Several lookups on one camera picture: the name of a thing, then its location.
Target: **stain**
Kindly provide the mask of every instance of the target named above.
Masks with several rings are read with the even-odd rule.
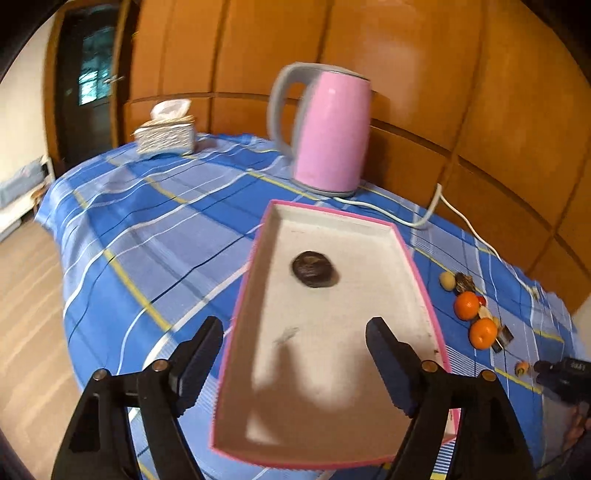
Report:
[[[275,343],[278,343],[279,345],[282,343],[285,343],[286,341],[295,337],[297,332],[299,332],[299,331],[300,331],[299,327],[288,327],[285,330],[283,330],[283,333],[281,334],[280,337],[275,339]]]

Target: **bed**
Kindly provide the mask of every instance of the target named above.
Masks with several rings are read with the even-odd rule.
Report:
[[[252,242],[271,199],[385,219],[376,211],[300,190],[289,181],[286,158],[266,140],[200,134],[197,145],[193,155],[141,161],[135,144],[124,145],[70,170],[52,185],[40,207],[36,220],[51,232],[61,252],[64,331],[81,388],[98,368],[120,374],[167,358],[208,315],[217,316],[227,330]],[[408,221],[425,212],[368,183],[355,199]],[[540,358],[584,355],[563,302],[517,270],[524,282],[542,292],[539,300],[532,298],[510,267],[441,218],[433,216],[422,230],[398,229],[435,307],[452,371],[496,371],[534,463],[550,459],[560,447],[556,432],[564,427],[560,415],[565,409],[544,395],[531,377],[516,378],[514,366],[520,360],[533,364]],[[467,323],[453,313],[453,294],[439,286],[444,270],[474,277],[492,314],[515,336],[506,351],[472,348]],[[221,357],[196,406],[180,419],[203,472],[216,480],[262,474],[265,479],[317,478],[321,472],[262,469],[209,449]],[[542,421],[545,411],[553,414]],[[132,410],[129,417],[141,470],[146,478],[155,478],[139,414]],[[442,446],[432,478],[444,478],[453,446]],[[370,478],[374,470],[339,471],[332,478]]]

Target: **kettle handle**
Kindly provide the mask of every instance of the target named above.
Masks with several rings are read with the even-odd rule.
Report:
[[[304,83],[309,86],[314,79],[322,72],[324,65],[317,63],[303,63],[297,61],[281,69],[269,97],[267,107],[267,133],[269,138],[275,142],[277,148],[286,157],[293,158],[292,148],[285,143],[281,136],[281,113],[285,107],[287,90],[293,83]]]

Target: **white wall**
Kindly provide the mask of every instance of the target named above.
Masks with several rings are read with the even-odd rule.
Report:
[[[35,32],[0,83],[0,181],[47,151],[43,68],[53,19]]]

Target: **door handle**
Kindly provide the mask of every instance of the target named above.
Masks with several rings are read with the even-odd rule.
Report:
[[[112,77],[109,77],[109,78],[103,80],[103,83],[106,83],[108,85],[110,83],[116,83],[120,80],[123,80],[124,78],[125,78],[125,76],[123,76],[123,75],[121,77],[118,77],[117,75],[113,75]]]

